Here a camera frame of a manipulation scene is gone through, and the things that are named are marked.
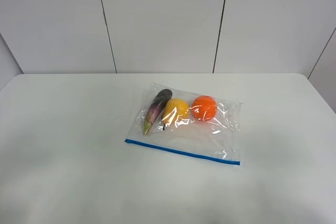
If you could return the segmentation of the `clear zip file bag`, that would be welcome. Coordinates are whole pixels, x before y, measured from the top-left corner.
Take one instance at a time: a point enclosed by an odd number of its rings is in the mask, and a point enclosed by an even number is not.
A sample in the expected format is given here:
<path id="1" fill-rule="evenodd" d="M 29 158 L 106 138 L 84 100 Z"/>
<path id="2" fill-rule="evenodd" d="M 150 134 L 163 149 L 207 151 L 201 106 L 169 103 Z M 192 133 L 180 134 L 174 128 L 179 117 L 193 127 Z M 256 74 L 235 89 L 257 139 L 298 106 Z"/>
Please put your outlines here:
<path id="1" fill-rule="evenodd" d="M 178 98 L 188 103 L 189 117 L 163 130 L 162 115 L 164 109 L 148 134 L 144 135 L 144 120 L 148 108 L 155 96 L 163 89 L 172 91 L 172 99 Z M 201 94 L 174 90 L 158 83 L 152 83 L 143 94 L 140 110 L 126 139 L 131 140 L 131 144 L 139 146 L 218 163 L 239 165 L 238 140 L 241 103 L 212 97 L 217 103 L 216 116 L 212 120 L 201 121 L 192 116 L 192 103 L 199 96 Z"/>

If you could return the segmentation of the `purple toy eggplant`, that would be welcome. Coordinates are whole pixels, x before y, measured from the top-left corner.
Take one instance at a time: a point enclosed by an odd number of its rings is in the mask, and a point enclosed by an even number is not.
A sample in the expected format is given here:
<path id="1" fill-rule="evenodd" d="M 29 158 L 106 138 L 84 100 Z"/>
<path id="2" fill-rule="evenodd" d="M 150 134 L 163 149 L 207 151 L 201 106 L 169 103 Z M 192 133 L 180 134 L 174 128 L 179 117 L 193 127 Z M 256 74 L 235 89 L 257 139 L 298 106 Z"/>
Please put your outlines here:
<path id="1" fill-rule="evenodd" d="M 170 89 L 163 89 L 155 96 L 148 108 L 148 112 L 144 120 L 144 135 L 148 134 L 156 119 L 165 109 L 168 101 L 171 100 L 172 95 L 173 93 Z"/>

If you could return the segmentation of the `yellow toy pear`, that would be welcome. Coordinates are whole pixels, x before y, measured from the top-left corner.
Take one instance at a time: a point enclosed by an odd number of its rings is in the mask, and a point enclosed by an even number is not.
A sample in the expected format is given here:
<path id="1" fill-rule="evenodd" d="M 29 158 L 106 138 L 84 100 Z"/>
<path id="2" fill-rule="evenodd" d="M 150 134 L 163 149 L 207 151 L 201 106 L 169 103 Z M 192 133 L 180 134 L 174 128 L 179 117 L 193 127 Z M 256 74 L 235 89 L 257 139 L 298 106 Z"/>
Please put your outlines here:
<path id="1" fill-rule="evenodd" d="M 163 130 L 166 127 L 180 123 L 183 120 L 188 119 L 190 109 L 188 103 L 185 100 L 173 98 L 170 99 L 165 107 L 162 115 Z"/>

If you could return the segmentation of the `orange toy fruit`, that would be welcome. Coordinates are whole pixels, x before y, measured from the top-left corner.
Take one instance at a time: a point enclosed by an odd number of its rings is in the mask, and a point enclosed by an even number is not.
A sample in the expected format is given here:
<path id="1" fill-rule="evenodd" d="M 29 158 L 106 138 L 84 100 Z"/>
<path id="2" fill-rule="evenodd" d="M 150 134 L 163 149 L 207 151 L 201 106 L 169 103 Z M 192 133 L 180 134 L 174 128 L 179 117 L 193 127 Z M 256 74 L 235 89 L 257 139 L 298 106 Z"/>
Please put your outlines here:
<path id="1" fill-rule="evenodd" d="M 212 120 L 217 113 L 216 101 L 207 95 L 197 97 L 192 103 L 192 116 L 201 121 Z"/>

